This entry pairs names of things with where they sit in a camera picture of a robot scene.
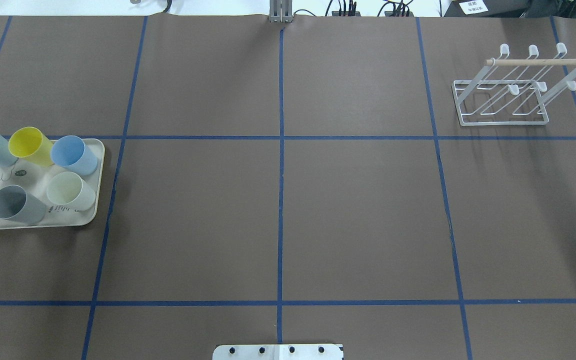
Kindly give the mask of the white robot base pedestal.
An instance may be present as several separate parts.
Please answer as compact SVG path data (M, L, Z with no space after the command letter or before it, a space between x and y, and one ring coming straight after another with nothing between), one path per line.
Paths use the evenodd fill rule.
M215 347L213 360L343 360L342 344L224 344Z

